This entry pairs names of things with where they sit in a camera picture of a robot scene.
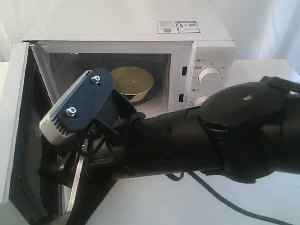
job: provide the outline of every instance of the microwave label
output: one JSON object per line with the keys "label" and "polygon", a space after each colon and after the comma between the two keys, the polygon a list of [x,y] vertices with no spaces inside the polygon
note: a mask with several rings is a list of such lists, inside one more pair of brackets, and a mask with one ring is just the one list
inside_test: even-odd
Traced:
{"label": "microwave label", "polygon": [[178,32],[181,33],[200,33],[196,21],[176,21]]}
{"label": "microwave label", "polygon": [[157,22],[158,34],[178,34],[176,21],[158,21]]}

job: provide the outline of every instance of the white microwave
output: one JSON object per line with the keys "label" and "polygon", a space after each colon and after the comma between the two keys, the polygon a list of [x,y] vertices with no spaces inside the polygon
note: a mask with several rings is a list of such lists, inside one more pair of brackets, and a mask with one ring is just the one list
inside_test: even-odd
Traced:
{"label": "white microwave", "polygon": [[61,1],[12,51],[0,102],[7,131],[0,136],[0,200],[10,199],[27,221],[62,209],[53,203],[61,192],[38,174],[43,162],[55,161],[38,124],[84,71],[147,70],[153,86],[134,105],[150,117],[200,105],[222,89],[234,52],[205,0]]}

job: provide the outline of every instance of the screw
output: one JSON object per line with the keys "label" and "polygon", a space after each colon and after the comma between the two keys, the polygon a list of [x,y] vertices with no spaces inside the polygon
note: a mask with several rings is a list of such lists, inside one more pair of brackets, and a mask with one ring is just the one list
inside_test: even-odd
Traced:
{"label": "screw", "polygon": [[100,82],[101,79],[100,79],[99,76],[93,76],[93,77],[91,78],[91,80],[92,80],[93,83],[97,84],[97,83]]}
{"label": "screw", "polygon": [[251,95],[248,95],[248,96],[244,97],[243,100],[244,100],[244,101],[247,101],[247,100],[250,100],[251,98],[252,98],[252,96],[251,96]]}
{"label": "screw", "polygon": [[75,113],[76,113],[75,107],[70,107],[70,108],[66,109],[67,116],[75,116]]}

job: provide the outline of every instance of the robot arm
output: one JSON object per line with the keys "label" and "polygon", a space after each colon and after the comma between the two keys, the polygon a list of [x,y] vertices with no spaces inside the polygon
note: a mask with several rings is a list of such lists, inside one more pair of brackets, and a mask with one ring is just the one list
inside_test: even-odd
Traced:
{"label": "robot arm", "polygon": [[[98,68],[72,85],[40,128],[58,154],[85,158],[92,182],[201,171],[255,183],[273,171],[300,173],[300,98],[290,91],[300,93],[299,85],[264,77],[200,107],[145,119]],[[48,172],[68,184],[64,173]]]}

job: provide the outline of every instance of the table surface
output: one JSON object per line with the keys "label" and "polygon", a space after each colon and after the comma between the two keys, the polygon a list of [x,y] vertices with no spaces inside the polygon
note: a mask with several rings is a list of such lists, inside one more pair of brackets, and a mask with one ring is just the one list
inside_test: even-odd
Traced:
{"label": "table surface", "polygon": [[[264,75],[300,81],[284,60],[236,60],[226,85],[259,81]],[[254,213],[300,221],[300,176],[275,172],[256,184],[199,175],[234,204]],[[119,180],[89,225],[269,225],[228,208],[186,174],[174,182],[164,175]]]}

